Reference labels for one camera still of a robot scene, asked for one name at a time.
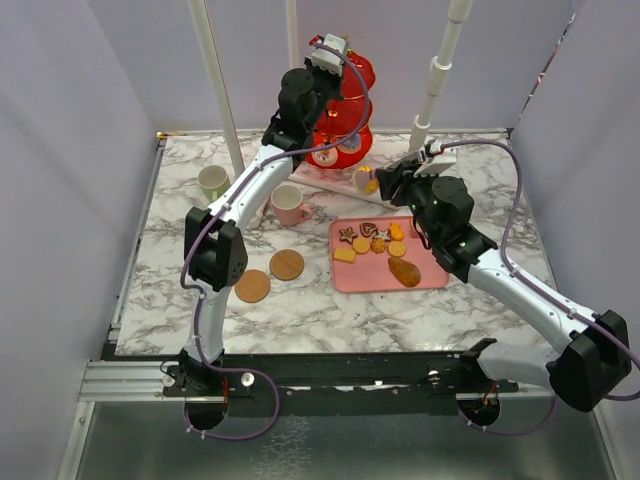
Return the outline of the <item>yellow donut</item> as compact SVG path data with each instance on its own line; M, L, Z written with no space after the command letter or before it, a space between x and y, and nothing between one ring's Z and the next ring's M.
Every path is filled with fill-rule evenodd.
M352 175L354 188L366 195L372 195L379 190L379 182L375 175L375 169L363 165L354 171Z

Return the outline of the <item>red three-tier stand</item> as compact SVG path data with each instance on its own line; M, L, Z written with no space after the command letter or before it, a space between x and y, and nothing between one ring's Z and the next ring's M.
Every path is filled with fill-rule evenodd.
M370 91L376 81L376 74L371 62L366 57L358 54L352 49L348 50L347 57L361 74L367 91ZM357 80L354 72L348 67L344 69L342 95L344 97L342 101L334 100L329 102L326 113L317 124L314 132L314 147L337 142L342 137L348 135L362 118L365 107L365 98L359 81ZM367 119L362 125L362 128L356 134L360 135L362 140L362 148L359 152L355 154L346 154L339 149L339 146L337 146L334 148L338 151L339 159L332 167L319 167L313 162L311 154L307 156L307 162L317 168L337 170L346 169L359 163L369 152L373 143L373 135L369 127L369 121L372 113L373 102L369 101Z

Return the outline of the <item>blue frosted donut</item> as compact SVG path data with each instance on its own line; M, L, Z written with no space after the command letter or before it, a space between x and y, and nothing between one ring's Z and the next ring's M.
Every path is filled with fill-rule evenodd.
M362 148L362 140L360 135L355 135L349 140L339 145L339 149L346 154L355 154Z

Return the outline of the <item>white chocolate donut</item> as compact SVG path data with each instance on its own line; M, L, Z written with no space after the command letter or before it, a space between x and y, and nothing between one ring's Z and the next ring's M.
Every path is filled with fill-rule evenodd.
M322 168L329 168L336 164L339 154L336 148L324 149L311 154L313 162Z

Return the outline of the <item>pink mug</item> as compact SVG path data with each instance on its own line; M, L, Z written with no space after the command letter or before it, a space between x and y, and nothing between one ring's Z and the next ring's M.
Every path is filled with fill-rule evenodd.
M303 193L295 185L280 185L270 197L271 207L278 221L293 227L312 218L312 210L303 204Z

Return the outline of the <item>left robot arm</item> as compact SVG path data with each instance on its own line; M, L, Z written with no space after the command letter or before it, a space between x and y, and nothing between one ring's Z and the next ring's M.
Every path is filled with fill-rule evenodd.
M186 215L180 283L197 294L190 338L178 361L180 373L199 394L214 392L223 379L215 364L224 351L227 302L248 264L242 231L305 159L328 103L340 97L342 78L342 68L331 72L309 64L288 71L254 160L219 199Z

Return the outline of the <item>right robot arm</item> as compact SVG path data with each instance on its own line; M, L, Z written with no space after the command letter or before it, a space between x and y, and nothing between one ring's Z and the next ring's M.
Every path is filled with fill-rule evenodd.
M548 348L524 348L483 340L465 355L461 383L481 391L494 380L552 390L568 406L591 411L629 375L626 321L608 310L597 314L520 269L470 223L474 201L463 180L421 175L403 160L374 171L380 196L406 206L436 262L460 281L498 300L531 325Z

